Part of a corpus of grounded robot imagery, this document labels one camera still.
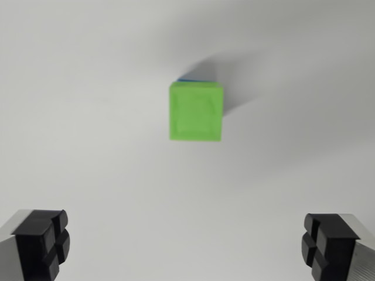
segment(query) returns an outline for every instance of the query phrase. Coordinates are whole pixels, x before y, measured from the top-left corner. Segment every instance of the green cube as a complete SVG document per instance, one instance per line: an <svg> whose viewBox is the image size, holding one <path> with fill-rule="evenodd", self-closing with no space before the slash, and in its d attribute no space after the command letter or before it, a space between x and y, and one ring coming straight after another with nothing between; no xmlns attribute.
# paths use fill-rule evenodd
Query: green cube
<svg viewBox="0 0 375 281"><path fill-rule="evenodd" d="M216 82L174 82L169 89L171 139L220 141L223 94Z"/></svg>

